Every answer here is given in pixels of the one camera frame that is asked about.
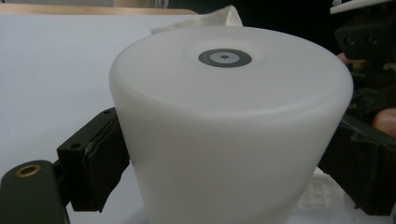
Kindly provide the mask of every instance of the white tabletop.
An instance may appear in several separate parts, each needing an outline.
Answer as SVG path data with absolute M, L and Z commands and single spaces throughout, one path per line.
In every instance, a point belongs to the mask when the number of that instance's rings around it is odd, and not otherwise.
M 0 176 L 33 160 L 56 161 L 56 148 L 113 106 L 108 72 L 116 56 L 150 29 L 198 16 L 0 16 Z M 344 207 L 296 211 L 290 224 L 391 223 Z M 104 212 L 67 207 L 71 223 L 144 224 L 133 168 Z

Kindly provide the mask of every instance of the wooden edge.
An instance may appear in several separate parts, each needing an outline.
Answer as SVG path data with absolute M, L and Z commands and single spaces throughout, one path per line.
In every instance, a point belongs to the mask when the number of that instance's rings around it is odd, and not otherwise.
M 0 15 L 197 15 L 188 9 L 0 4 Z

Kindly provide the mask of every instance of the white paper towel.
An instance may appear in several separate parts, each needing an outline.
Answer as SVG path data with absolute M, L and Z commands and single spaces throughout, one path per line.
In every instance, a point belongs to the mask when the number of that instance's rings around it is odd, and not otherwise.
M 151 30 L 152 34 L 195 26 L 226 25 L 242 26 L 242 21 L 234 6 L 227 6 L 196 20 L 188 20 Z M 296 209 L 320 209 L 344 205 L 345 192 L 329 176 L 317 168 L 308 183 Z

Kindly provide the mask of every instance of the white tapered container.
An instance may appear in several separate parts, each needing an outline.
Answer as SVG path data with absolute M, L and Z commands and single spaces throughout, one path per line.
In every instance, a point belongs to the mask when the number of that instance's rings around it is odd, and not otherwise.
M 287 223 L 353 88 L 316 44 L 214 26 L 132 44 L 110 89 L 150 224 L 274 224 Z

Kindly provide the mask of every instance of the black mechanical device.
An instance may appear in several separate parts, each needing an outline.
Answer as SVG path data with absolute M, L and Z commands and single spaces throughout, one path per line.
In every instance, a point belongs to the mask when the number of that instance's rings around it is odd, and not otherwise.
M 396 62 L 395 1 L 362 9 L 335 36 L 349 59 L 366 63 L 351 69 L 352 102 L 318 167 L 356 208 L 390 216 L 396 203 L 396 138 L 371 124 L 379 111 L 396 107 L 396 72 L 384 70 L 384 64 Z M 115 108 L 99 113 L 57 152 L 54 163 L 29 161 L 3 176 L 0 223 L 69 223 L 68 203 L 75 211 L 102 211 L 130 163 Z

